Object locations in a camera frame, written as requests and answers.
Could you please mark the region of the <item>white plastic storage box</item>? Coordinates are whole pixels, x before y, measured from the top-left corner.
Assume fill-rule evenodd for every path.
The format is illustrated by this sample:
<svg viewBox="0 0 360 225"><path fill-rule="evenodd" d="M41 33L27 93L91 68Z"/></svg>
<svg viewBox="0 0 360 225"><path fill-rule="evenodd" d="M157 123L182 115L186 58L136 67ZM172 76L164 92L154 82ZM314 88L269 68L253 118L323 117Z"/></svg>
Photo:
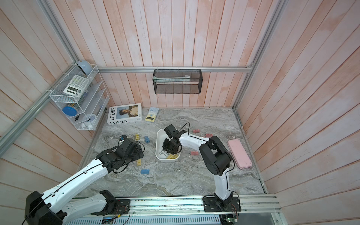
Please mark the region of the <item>white plastic storage box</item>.
<svg viewBox="0 0 360 225"><path fill-rule="evenodd" d="M163 150L163 143L165 139L168 138L168 135L164 131L164 129L160 129L157 132L157 139L156 139L156 158L163 163L170 163L175 162L179 159L180 153L176 155L172 155L170 153L167 153Z"/></svg>

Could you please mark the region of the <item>blue binder clip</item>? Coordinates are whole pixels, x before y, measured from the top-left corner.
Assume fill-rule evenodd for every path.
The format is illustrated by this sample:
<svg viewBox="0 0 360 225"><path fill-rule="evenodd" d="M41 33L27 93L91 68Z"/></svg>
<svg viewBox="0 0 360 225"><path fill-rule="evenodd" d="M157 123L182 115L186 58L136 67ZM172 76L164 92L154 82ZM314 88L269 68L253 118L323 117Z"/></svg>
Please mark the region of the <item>blue binder clip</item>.
<svg viewBox="0 0 360 225"><path fill-rule="evenodd" d="M145 140L146 143L150 143L150 139L148 138L148 136L145 136L144 140Z"/></svg>

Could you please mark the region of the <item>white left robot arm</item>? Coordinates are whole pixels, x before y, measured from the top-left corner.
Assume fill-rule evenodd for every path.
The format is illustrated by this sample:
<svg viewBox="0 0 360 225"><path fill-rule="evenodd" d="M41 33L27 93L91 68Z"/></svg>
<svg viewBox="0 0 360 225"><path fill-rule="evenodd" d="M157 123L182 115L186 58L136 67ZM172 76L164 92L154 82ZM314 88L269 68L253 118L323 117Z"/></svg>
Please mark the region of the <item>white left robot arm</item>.
<svg viewBox="0 0 360 225"><path fill-rule="evenodd" d="M26 198L24 222L29 225L63 225L82 216L106 216L127 212L128 200L119 201L108 190L79 201L73 197L111 172L120 173L129 163L144 157L142 143L123 136L118 145L99 153L88 165L57 186Z"/></svg>

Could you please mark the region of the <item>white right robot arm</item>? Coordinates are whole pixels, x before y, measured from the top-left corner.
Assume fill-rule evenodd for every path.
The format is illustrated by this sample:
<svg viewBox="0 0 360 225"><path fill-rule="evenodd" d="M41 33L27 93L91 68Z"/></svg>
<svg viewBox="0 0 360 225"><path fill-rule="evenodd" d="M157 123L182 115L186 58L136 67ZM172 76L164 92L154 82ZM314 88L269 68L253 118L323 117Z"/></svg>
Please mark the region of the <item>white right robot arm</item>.
<svg viewBox="0 0 360 225"><path fill-rule="evenodd" d="M183 147L198 150L206 168L213 174L215 193L213 197L202 198L205 212L241 212L240 198L230 189L228 173L234 169L232 155L217 136L202 138L190 135L186 130L177 130L174 125L164 129L167 137L163 141L163 150L170 154L179 154Z"/></svg>

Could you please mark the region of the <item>pink plastic box lid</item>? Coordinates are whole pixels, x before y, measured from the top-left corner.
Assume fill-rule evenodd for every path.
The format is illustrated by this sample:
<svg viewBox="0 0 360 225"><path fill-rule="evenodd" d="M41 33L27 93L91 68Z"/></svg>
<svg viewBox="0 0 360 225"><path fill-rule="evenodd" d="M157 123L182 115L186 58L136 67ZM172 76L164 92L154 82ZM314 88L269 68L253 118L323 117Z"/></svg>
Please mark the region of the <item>pink plastic box lid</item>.
<svg viewBox="0 0 360 225"><path fill-rule="evenodd" d="M245 169L252 167L252 161L239 139L229 140L228 147L238 168Z"/></svg>

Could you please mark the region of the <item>yellow blue small calculator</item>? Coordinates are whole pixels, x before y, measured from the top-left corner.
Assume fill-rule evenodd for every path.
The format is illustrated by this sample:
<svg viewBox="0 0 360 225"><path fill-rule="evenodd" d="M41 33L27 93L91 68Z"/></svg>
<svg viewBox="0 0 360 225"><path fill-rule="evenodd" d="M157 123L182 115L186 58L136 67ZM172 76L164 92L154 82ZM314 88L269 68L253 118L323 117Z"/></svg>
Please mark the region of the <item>yellow blue small calculator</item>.
<svg viewBox="0 0 360 225"><path fill-rule="evenodd" d="M145 117L145 121L147 122L155 122L157 114L159 112L159 108L156 107L150 107L148 110L148 113Z"/></svg>

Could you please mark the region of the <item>LOEWE white book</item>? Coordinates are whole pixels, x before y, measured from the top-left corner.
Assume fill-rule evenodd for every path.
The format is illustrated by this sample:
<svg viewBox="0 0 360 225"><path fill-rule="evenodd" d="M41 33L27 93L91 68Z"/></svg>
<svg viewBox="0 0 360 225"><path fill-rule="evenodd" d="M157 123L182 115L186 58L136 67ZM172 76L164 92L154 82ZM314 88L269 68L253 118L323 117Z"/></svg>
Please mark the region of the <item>LOEWE white book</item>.
<svg viewBox="0 0 360 225"><path fill-rule="evenodd" d="M130 104L122 106L112 106L109 108L107 123L117 125L130 122L142 121L142 105Z"/></svg>

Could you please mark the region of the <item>green white item in basket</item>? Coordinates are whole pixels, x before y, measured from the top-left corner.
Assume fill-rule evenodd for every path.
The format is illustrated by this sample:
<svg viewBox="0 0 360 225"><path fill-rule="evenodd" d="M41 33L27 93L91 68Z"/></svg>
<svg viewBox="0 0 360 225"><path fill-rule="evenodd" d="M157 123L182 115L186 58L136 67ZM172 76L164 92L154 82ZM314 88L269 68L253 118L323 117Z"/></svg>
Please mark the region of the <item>green white item in basket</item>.
<svg viewBox="0 0 360 225"><path fill-rule="evenodd" d="M177 83L177 82L190 82L190 76L180 77L153 77L153 81L156 83Z"/></svg>

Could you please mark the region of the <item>white desk calculator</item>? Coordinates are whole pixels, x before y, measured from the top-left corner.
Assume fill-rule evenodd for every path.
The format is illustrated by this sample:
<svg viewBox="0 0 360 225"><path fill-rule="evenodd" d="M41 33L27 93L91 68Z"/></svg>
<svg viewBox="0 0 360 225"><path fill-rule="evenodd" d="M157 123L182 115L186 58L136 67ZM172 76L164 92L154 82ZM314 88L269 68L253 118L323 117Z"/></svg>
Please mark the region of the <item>white desk calculator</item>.
<svg viewBox="0 0 360 225"><path fill-rule="evenodd" d="M87 87L90 83L88 78L83 76L74 75L74 77L69 81L65 87L63 93L73 96L75 98L80 98L83 93L87 90Z"/></svg>

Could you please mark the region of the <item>black mesh wall basket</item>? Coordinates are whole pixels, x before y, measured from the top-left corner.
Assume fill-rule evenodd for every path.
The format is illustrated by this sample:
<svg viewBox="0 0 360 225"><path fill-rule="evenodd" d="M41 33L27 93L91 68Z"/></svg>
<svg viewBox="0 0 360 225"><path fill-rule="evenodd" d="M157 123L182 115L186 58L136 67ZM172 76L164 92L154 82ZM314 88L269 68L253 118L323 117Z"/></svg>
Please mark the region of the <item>black mesh wall basket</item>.
<svg viewBox="0 0 360 225"><path fill-rule="evenodd" d="M153 71L153 77L184 76L190 76L190 82L156 83L152 81L155 94L200 94L203 84L203 74L200 69L155 69Z"/></svg>

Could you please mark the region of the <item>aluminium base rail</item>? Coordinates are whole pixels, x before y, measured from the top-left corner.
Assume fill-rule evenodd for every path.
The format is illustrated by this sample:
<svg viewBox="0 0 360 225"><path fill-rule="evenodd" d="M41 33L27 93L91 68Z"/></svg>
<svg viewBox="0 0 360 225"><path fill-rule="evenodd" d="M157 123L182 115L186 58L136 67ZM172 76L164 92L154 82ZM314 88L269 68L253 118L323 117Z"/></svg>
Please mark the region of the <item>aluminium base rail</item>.
<svg viewBox="0 0 360 225"><path fill-rule="evenodd" d="M130 197L105 216L86 215L73 225L286 225L275 195L239 195L225 210L208 204L210 196Z"/></svg>

